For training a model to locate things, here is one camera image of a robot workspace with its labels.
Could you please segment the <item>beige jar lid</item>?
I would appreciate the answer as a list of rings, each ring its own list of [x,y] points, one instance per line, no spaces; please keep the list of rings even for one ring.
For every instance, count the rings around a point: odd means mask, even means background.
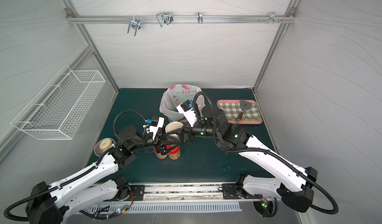
[[[179,122],[179,121],[171,122],[165,127],[165,131],[170,132],[170,131],[174,131],[177,129],[181,129],[183,127],[183,125],[184,124],[182,122]]]

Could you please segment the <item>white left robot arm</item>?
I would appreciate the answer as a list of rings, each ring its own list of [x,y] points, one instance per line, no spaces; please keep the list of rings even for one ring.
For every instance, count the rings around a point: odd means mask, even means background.
[[[116,144],[100,143],[102,153],[98,160],[77,173],[51,184],[41,182],[34,186],[29,197],[11,204],[4,210],[4,217],[30,224],[60,224],[72,214],[99,201],[124,200],[132,196],[124,178],[110,179],[104,184],[92,184],[127,167],[136,159],[134,149],[153,147],[165,155],[180,147],[184,141],[184,123],[178,129],[166,131],[164,118],[145,120],[144,132],[140,135],[134,126],[117,131],[117,121],[128,110],[120,112],[113,121]]]

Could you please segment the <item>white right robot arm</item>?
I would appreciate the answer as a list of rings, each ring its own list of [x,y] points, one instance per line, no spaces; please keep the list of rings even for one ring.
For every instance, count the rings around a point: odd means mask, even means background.
[[[237,153],[262,167],[273,178],[240,176],[234,194],[246,199],[249,196],[272,197],[273,206],[281,200],[289,208],[305,213],[312,208],[321,213],[335,215],[339,207],[335,199],[319,184],[317,171],[303,168],[284,159],[264,145],[257,137],[238,123],[229,123],[222,109],[212,103],[203,91],[193,101],[177,106],[177,111],[187,121],[173,133],[177,142],[192,142],[195,137],[212,138],[214,144],[225,153]]]

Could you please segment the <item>glass peanut jar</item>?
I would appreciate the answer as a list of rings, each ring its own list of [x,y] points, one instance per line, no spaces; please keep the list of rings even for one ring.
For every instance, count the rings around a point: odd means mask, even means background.
[[[178,136],[177,132],[175,132],[175,131],[167,132],[166,137],[167,137],[167,141],[174,142],[177,144],[180,143],[179,136]]]

